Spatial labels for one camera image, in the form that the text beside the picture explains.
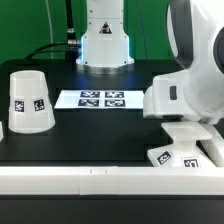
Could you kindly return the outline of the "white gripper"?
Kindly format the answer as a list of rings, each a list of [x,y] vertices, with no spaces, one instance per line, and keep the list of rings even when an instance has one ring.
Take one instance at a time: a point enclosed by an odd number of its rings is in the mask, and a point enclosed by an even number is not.
[[[189,106],[184,96],[185,77],[186,73],[154,77],[143,97],[143,117],[198,121],[200,116]]]

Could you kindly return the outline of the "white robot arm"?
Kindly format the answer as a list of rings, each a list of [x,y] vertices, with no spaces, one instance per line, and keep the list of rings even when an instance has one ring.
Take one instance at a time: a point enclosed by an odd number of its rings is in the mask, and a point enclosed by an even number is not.
[[[124,0],[86,3],[87,30],[77,67],[117,73],[132,66]],[[166,30],[182,69],[153,78],[143,98],[143,116],[218,123],[224,118],[224,0],[169,0]]]

